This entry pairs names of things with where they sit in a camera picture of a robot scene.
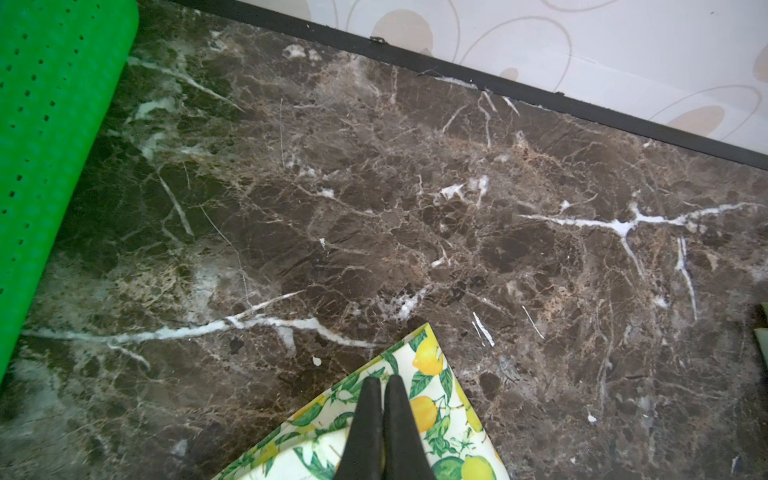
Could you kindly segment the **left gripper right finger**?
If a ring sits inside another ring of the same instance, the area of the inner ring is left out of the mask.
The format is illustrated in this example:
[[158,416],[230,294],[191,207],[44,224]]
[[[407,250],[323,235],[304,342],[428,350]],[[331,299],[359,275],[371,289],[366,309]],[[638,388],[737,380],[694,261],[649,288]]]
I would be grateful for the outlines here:
[[384,393],[384,473],[388,480],[435,480],[400,375],[393,375]]

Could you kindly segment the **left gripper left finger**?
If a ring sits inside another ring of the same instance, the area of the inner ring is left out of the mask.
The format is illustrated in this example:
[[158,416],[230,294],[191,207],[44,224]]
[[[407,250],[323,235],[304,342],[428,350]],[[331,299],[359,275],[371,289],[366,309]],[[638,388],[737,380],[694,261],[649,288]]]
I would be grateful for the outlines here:
[[367,377],[362,389],[336,480],[379,480],[383,472],[383,407],[381,381]]

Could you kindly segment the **green yellow patterned skirt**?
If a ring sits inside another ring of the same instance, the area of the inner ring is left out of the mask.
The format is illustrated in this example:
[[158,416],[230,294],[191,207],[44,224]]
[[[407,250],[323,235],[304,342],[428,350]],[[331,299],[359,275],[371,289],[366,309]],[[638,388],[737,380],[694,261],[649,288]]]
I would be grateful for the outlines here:
[[220,479],[330,479],[346,446],[363,382],[404,382],[423,450],[439,479],[509,474],[429,324],[357,369],[240,455]]

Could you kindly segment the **pastel floral skirt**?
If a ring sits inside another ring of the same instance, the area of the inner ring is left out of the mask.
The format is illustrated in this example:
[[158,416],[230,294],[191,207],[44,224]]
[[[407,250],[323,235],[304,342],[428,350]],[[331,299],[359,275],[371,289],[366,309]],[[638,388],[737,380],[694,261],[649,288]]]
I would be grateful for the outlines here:
[[767,303],[762,302],[759,307],[762,317],[753,328],[753,333],[757,341],[764,365],[768,366],[768,327],[767,327]]

